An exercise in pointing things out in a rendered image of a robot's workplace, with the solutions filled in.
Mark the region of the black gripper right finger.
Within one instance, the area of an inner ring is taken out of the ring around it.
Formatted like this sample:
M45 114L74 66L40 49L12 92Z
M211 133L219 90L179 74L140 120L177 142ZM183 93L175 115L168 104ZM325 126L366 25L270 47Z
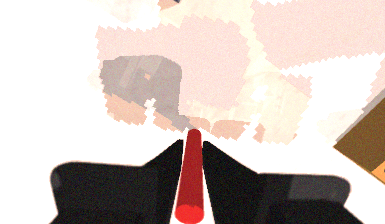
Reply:
M214 224L265 224L275 201L338 201L352 186L332 174L258 173L203 141L202 163Z

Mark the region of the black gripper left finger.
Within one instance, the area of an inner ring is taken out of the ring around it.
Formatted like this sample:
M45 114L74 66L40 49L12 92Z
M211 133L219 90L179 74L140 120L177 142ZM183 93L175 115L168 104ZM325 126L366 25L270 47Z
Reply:
M134 211L144 224L171 224L182 169L178 139L142 165L67 161L50 172L57 214L63 207Z

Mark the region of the red peg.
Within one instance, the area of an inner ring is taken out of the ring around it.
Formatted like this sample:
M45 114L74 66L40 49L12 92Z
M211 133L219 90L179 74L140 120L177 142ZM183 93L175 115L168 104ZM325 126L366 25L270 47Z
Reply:
M202 136L198 129L187 134L174 216L184 224L204 219Z

